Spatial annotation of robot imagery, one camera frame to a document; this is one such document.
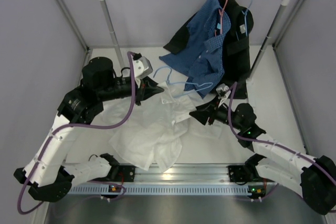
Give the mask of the light blue hanger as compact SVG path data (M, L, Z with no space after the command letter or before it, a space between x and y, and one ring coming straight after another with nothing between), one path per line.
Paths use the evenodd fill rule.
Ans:
M167 85L171 85L171 86L173 86L173 85L184 85L184 86L192 86L193 88L195 88L194 90L184 91L184 93L181 93L181 94L175 96L176 98L179 98L179 97L182 97L182 96L185 96L185 95L189 95L189 94L192 94L192 93L199 93L203 90L207 90L207 89L211 88L214 85L212 82L203 82L201 84L195 83L195 82L186 82L186 81L185 82L182 82L182 81L171 82L170 77L171 77L171 74L173 72L173 69L169 66L162 66L162 67L157 68L154 71L153 77L155 78L156 75L162 69L169 69L169 73L167 74L166 79L165 79L165 82L166 82Z

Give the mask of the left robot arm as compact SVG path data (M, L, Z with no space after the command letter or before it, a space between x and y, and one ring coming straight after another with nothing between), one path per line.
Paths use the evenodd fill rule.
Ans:
M128 58L131 63L128 77L118 77L112 60L106 57L93 58L83 67L80 85L64 96L41 148L28 165L14 172L23 190L34 200L57 202L77 185L92 180L121 180L120 164L110 154L101 154L76 165L65 165L64 160L79 138L80 130L115 129L126 122L135 105L163 92L163 88L148 76L153 69L146 57L129 52ZM104 102L127 97L131 99L130 107L121 121L113 126L94 127L91 124L103 112Z

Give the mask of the white shirt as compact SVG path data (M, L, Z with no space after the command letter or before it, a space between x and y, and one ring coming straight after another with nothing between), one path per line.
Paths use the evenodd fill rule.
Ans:
M182 95L178 86L167 82L158 87L162 93L135 106L128 120L107 134L109 145L124 161L143 170L156 163L165 172L177 161L183 136L215 140L222 129L217 124L202 125L189 115L201 101L197 94Z

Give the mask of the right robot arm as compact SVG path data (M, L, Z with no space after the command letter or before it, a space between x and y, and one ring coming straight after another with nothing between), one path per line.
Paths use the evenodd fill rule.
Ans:
M219 121L233 127L240 145L254 153L245 162L248 179L272 180L302 197L320 215L335 211L333 160L324 155L316 158L303 154L277 142L256 124L250 104L241 103L232 111L214 99L198 106L190 116L203 125Z

